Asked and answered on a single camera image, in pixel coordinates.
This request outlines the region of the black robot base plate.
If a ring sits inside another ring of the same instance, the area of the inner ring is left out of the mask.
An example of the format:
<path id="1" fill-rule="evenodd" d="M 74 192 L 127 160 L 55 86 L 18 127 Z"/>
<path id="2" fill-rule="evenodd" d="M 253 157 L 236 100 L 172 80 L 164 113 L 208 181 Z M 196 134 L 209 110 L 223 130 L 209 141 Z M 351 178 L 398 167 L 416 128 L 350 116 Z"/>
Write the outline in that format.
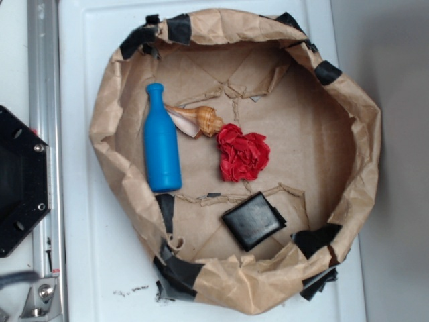
<path id="1" fill-rule="evenodd" d="M 48 146 L 1 107 L 1 257 L 8 257 L 50 210 Z"/>

